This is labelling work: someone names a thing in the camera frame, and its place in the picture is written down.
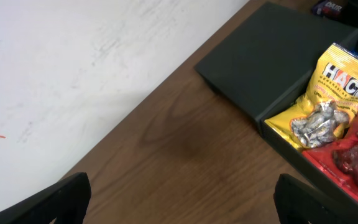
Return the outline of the dark green box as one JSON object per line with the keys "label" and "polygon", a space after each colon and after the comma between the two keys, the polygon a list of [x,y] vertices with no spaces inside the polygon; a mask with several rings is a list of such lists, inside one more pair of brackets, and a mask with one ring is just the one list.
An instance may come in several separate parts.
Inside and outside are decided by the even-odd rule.
{"label": "dark green box", "polygon": [[259,134],[298,172],[358,219],[358,202],[265,124],[305,92],[318,58],[332,43],[358,53],[358,29],[266,2],[195,70],[247,114]]}

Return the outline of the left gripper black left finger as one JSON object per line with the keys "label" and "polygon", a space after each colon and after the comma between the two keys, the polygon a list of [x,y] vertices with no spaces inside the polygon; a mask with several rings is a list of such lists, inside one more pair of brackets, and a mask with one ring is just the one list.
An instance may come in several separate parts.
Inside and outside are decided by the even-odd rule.
{"label": "left gripper black left finger", "polygon": [[77,172],[0,212],[0,224],[82,224],[91,199],[87,173]]}

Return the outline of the yellow Hacks candy bag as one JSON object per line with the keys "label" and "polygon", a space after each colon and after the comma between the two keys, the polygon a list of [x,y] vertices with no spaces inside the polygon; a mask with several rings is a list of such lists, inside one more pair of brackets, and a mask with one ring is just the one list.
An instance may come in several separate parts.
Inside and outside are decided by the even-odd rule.
{"label": "yellow Hacks candy bag", "polygon": [[358,56],[333,43],[320,56],[304,94],[265,123],[297,150],[342,138],[358,113]]}

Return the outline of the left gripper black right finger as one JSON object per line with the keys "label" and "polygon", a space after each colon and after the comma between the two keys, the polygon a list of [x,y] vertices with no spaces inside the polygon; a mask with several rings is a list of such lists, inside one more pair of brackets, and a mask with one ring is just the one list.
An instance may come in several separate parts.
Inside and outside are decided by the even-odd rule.
{"label": "left gripper black right finger", "polygon": [[358,207],[339,203],[289,174],[280,174],[273,200],[281,224],[358,223]]}

